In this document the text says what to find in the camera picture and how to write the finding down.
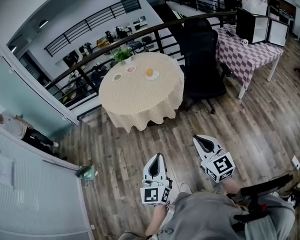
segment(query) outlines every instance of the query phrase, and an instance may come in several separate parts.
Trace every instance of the green plant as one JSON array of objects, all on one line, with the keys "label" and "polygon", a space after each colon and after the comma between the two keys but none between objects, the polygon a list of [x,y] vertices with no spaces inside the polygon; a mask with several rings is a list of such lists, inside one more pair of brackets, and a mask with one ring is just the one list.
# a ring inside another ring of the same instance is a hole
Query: green plant
[{"label": "green plant", "polygon": [[116,62],[122,62],[125,59],[128,59],[131,56],[130,48],[124,50],[118,50],[114,53],[114,59]]}]

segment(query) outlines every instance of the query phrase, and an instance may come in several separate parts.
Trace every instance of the white basket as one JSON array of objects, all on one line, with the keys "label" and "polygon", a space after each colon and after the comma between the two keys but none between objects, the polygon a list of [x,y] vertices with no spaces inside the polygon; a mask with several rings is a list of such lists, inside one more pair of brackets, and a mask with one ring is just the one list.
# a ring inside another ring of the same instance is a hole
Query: white basket
[{"label": "white basket", "polygon": [[251,14],[267,15],[268,4],[260,0],[242,0],[242,8]]}]

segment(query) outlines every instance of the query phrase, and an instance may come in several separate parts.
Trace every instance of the orange food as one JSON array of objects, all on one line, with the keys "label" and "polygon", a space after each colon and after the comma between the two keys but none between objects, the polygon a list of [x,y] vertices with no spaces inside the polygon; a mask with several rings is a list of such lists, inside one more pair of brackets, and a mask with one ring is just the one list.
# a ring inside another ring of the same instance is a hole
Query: orange food
[{"label": "orange food", "polygon": [[149,69],[146,70],[145,74],[148,77],[152,77],[152,75],[154,74],[154,70],[152,68],[149,68]]}]

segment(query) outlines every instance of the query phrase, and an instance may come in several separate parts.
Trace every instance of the round table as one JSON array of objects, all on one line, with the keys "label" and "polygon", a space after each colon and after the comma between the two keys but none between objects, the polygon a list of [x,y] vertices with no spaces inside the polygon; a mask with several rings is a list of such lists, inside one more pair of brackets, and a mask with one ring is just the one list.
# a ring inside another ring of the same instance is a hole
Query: round table
[{"label": "round table", "polygon": [[[181,105],[184,92],[184,74],[177,60],[158,52],[133,55],[132,63],[116,64],[103,78],[99,98],[111,121],[129,133],[132,126],[139,131],[149,121],[162,124],[164,117],[176,117],[175,110]],[[126,69],[136,66],[127,73]],[[155,80],[146,78],[147,69],[159,73]],[[116,74],[122,79],[113,81]]]}]

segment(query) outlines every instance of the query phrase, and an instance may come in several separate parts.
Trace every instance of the white shirt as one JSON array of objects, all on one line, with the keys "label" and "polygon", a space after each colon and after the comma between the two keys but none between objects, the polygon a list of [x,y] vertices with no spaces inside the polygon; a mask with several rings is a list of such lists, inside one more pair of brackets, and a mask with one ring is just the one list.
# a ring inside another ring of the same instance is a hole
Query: white shirt
[{"label": "white shirt", "polygon": [[3,117],[3,123],[0,123],[0,126],[3,129],[19,139],[22,139],[25,136],[27,130],[27,126],[25,124],[15,119],[8,110],[3,111],[1,116]]}]

